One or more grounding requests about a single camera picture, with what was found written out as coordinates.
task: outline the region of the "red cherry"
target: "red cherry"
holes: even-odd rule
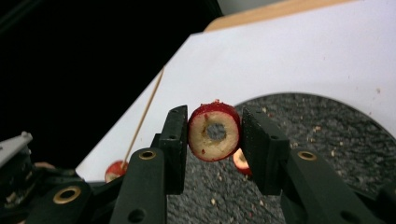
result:
[[[107,167],[106,173],[105,173],[106,183],[108,183],[122,175],[125,175],[126,170],[128,168],[128,162],[125,162],[125,164],[123,164],[123,163],[124,163],[124,161],[114,161],[113,163],[111,163],[111,165],[109,165]]]
[[[236,152],[233,154],[233,164],[241,174],[252,175],[251,170],[248,166],[248,161],[246,160],[244,152],[241,148],[236,150]]]
[[[210,127],[218,125],[223,131],[220,139],[212,138]],[[239,148],[241,133],[240,118],[236,109],[219,100],[201,104],[189,119],[189,147],[202,161],[220,161],[235,153]]]

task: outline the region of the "gray textured surface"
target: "gray textured surface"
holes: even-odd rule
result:
[[[300,147],[322,155],[348,184],[376,194],[396,181],[396,141],[361,112],[331,99],[276,94],[249,100]],[[285,223],[278,196],[263,196],[232,157],[204,162],[188,151],[185,190],[168,196],[168,223]]]

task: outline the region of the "black plastic part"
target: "black plastic part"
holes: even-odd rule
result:
[[[368,193],[362,189],[355,187],[354,185],[348,184],[349,188],[353,190],[353,192],[358,196],[364,205],[371,210],[371,212],[378,217],[377,215],[377,202],[376,202],[376,195]]]
[[[292,150],[286,168],[305,208],[304,223],[381,223],[318,153]]]
[[[88,213],[92,189],[83,181],[71,182],[50,190],[32,209],[26,223],[77,224],[90,223]]]
[[[161,134],[156,133],[154,135],[154,138],[152,139],[150,147],[160,147],[160,137],[161,137]]]
[[[387,223],[396,222],[396,182],[386,184],[376,197],[377,213]]]
[[[288,224],[305,223],[306,212],[300,203],[291,200],[286,194],[282,194],[280,205],[285,221]]]
[[[92,198],[89,204],[89,214],[92,214],[91,224],[108,224],[123,178],[124,175],[108,183],[90,183],[92,188]]]
[[[243,108],[241,148],[260,192],[279,195],[285,176],[279,164],[288,159],[290,140],[257,106]]]
[[[32,173],[33,166],[28,153],[20,152],[0,170],[0,211],[5,206],[6,197],[17,189],[27,189],[26,176]]]
[[[29,212],[30,210],[28,208],[21,208],[10,212],[0,212],[0,223],[22,223],[29,216]]]
[[[184,174],[187,157],[187,106],[182,105],[168,112],[159,139],[159,148],[165,155],[165,193],[181,194],[184,190]]]
[[[110,223],[166,223],[164,171],[162,150],[150,147],[133,153]]]

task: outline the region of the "screw hole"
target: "screw hole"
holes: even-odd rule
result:
[[[144,151],[139,154],[139,158],[142,160],[151,160],[156,156],[156,153],[153,151]]]
[[[299,151],[298,156],[306,161],[315,161],[317,159],[317,156],[315,154],[308,151]]]
[[[59,190],[53,197],[53,201],[57,204],[70,203],[74,201],[80,193],[81,189],[77,186],[67,187]]]

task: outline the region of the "wooden skewer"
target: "wooden skewer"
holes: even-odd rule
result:
[[[149,106],[151,105],[151,102],[152,102],[152,99],[154,98],[155,92],[157,91],[158,86],[160,85],[161,79],[163,78],[163,70],[161,71],[160,76],[158,77],[157,82],[155,83],[154,90],[152,91],[152,93],[151,93],[151,95],[150,95],[150,97],[148,99],[148,103],[146,105],[145,111],[143,112],[143,116],[142,116],[142,118],[139,121],[139,125],[137,125],[136,131],[134,132],[134,138],[132,139],[131,145],[129,145],[128,151],[125,154],[125,158],[124,158],[124,160],[122,162],[122,165],[121,165],[121,170],[123,170],[124,165],[126,164],[126,161],[128,160],[129,153],[131,152],[132,147],[134,146],[134,141],[136,140],[137,134],[140,131],[140,127],[142,127],[143,120],[145,119],[145,117],[146,117],[146,115],[147,115],[147,113],[149,111]]]

